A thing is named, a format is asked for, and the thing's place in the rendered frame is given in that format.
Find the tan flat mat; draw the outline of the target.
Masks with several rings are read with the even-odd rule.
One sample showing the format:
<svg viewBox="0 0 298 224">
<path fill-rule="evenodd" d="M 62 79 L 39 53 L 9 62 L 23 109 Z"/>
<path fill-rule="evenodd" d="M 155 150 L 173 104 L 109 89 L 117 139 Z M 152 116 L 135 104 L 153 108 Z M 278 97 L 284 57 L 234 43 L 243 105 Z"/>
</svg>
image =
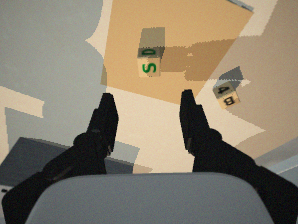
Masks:
<svg viewBox="0 0 298 224">
<path fill-rule="evenodd" d="M 194 99 L 254 13 L 227 0 L 113 0 L 101 85 L 180 105 Z M 139 77 L 139 48 L 160 48 L 160 77 Z"/>
</svg>

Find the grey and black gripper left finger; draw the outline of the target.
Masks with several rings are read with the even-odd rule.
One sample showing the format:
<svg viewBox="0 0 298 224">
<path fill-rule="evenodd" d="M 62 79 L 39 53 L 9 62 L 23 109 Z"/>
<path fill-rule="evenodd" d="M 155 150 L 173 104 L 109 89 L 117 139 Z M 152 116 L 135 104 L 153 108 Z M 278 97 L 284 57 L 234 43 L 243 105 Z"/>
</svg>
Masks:
<svg viewBox="0 0 298 224">
<path fill-rule="evenodd" d="M 41 194 L 52 184 L 75 176 L 107 174 L 104 159 L 113 152 L 119 116 L 113 94 L 103 93 L 85 133 L 73 146 L 10 189 L 2 198 L 6 224 L 25 224 Z"/>
</svg>

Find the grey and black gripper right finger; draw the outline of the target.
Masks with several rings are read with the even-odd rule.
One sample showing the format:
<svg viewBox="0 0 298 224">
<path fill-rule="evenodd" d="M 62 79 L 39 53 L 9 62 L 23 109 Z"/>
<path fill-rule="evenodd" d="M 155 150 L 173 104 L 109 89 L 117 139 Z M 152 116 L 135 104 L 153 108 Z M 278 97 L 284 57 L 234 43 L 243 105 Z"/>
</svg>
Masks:
<svg viewBox="0 0 298 224">
<path fill-rule="evenodd" d="M 191 89 L 182 91 L 179 118 L 185 149 L 195 157 L 192 172 L 224 173 L 243 179 L 256 190 L 274 224 L 296 224 L 298 187 L 223 141 L 221 133 L 209 127 Z"/>
</svg>

